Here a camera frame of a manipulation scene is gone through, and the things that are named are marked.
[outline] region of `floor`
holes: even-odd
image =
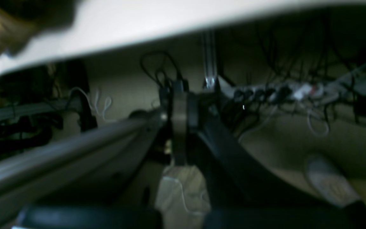
[[[343,55],[349,56],[356,52],[351,48],[354,42],[344,41],[342,37],[347,36],[348,32],[363,22],[346,24],[346,18],[354,19],[353,15],[357,12],[362,13],[361,18],[363,18],[366,10],[357,8],[338,10],[343,14],[342,16],[335,14],[339,17],[336,16],[333,25],[343,25],[340,28],[343,28],[344,32],[338,30],[339,34],[336,36],[338,39],[335,39],[335,43],[340,46],[340,52],[342,51]],[[279,54],[282,54],[279,62],[286,61],[285,58],[292,51],[293,43],[304,29],[303,22],[315,14],[318,15],[317,11],[281,18],[285,19],[286,26],[280,27],[275,32],[277,37],[280,37],[277,42],[278,49],[281,48]],[[271,18],[261,20],[260,27],[264,30],[274,22],[275,19]],[[302,57],[296,64],[305,74],[308,71],[307,66],[318,61],[317,56],[322,50],[321,42],[317,42],[317,36],[322,34],[323,28],[319,24],[311,25],[312,28],[314,26],[317,28],[307,36],[307,42],[303,44],[300,52]],[[255,45],[257,40],[252,32],[253,28],[254,23],[250,22],[218,30],[218,49],[222,56],[221,64],[224,67],[224,73],[238,85],[265,83],[270,74],[261,49]],[[354,39],[363,39],[363,34],[366,32],[360,32]],[[100,93],[99,112],[103,110],[105,98],[112,99],[112,106],[105,114],[107,119],[123,119],[134,110],[150,110],[153,106],[157,106],[157,86],[139,68],[139,57],[153,50],[169,51],[176,58],[183,76],[189,80],[191,90],[201,91],[204,69],[202,43],[198,33],[91,56],[85,58],[84,62],[89,75],[92,97],[97,91]],[[156,59],[148,65],[156,68],[162,61]],[[329,70],[329,74],[335,76],[345,72],[346,69],[342,65]],[[172,68],[168,69],[168,74],[174,75]],[[99,127],[110,123],[105,122],[101,117],[97,117],[97,122]],[[320,123],[315,123],[314,126],[318,130],[322,128]],[[366,203],[366,128],[336,121],[331,123],[331,131],[327,137],[318,138],[308,129],[306,117],[278,116],[272,118],[263,128],[247,135],[242,145],[277,176],[318,198],[318,194],[310,187],[303,175],[303,163],[311,153],[325,154],[345,172]],[[165,227],[200,228],[203,213],[210,210],[202,174],[197,168],[186,167],[166,168],[164,175],[181,181],[189,210],[189,212],[185,210],[179,183],[167,178],[163,179],[157,194],[156,207],[164,214]]]

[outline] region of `person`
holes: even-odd
[[[366,206],[347,178],[323,155],[311,155],[305,162],[310,184],[333,206],[341,209],[357,228],[366,228]]]

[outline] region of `white desk surface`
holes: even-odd
[[[12,57],[0,56],[0,75],[185,32],[283,11],[366,0],[78,0],[63,31],[44,31]]]

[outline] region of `white sneaker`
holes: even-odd
[[[305,174],[312,186],[332,205],[343,208],[361,198],[324,156],[311,155],[305,163]]]

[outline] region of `white cable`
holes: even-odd
[[[96,99],[95,99],[95,103],[94,103],[94,106],[91,104],[91,101],[90,101],[90,98],[88,97],[88,95],[79,87],[73,87],[70,91],[69,91],[69,98],[71,97],[71,94],[74,92],[74,91],[80,91],[84,96],[85,98],[87,99],[87,102],[88,102],[88,106],[90,107],[90,109],[94,112],[97,113],[97,116],[100,116],[103,118],[103,120],[105,122],[116,122],[117,120],[116,119],[107,119],[105,117],[105,113],[107,112],[107,110],[111,107],[111,104],[112,104],[112,99],[111,97],[106,97],[105,99],[105,102],[104,102],[104,109],[103,111],[100,113],[98,111],[98,101],[100,99],[100,90],[97,90],[96,92]]]
[[[330,133],[330,125],[327,121],[323,120],[324,121],[324,126],[326,128],[326,130],[322,133],[320,132],[317,132],[312,124],[311,124],[311,116],[314,116],[315,118],[319,119],[319,120],[322,120],[322,118],[320,117],[320,115],[318,115],[316,112],[313,111],[313,109],[311,108],[307,108],[306,106],[304,106],[304,104],[302,103],[299,103],[299,106],[302,108],[302,109],[305,109],[308,113],[307,115],[307,120],[308,120],[308,126],[309,126],[309,129],[311,131],[311,133],[316,136],[316,137],[326,137],[329,133]]]
[[[266,119],[263,121],[263,123],[261,123],[259,126],[255,127],[255,128],[249,129],[249,130],[245,131],[244,133],[242,133],[240,135],[240,137],[238,138],[238,142],[241,143],[241,141],[242,141],[242,139],[244,138],[245,135],[247,135],[249,133],[252,133],[252,132],[255,132],[255,131],[261,129],[263,126],[265,126],[269,122],[270,117],[272,117],[275,114],[277,109],[278,109],[278,106],[276,105],[275,107],[272,108],[272,110],[270,111],[268,117],[266,117]]]
[[[182,201],[183,201],[183,207],[186,210],[187,213],[194,215],[194,216],[204,216],[205,214],[207,214],[207,212],[198,212],[198,211],[192,211],[189,210],[187,208],[186,205],[186,198],[184,196],[184,189],[183,189],[183,184],[181,183],[181,181],[179,181],[179,179],[173,178],[173,177],[163,177],[163,180],[165,181],[173,181],[176,184],[179,184],[180,186],[180,190],[181,190],[181,195],[182,195]],[[210,206],[210,204],[204,199],[204,194],[205,194],[206,190],[203,190],[200,194],[200,199],[202,199],[206,204],[208,204],[208,206]]]

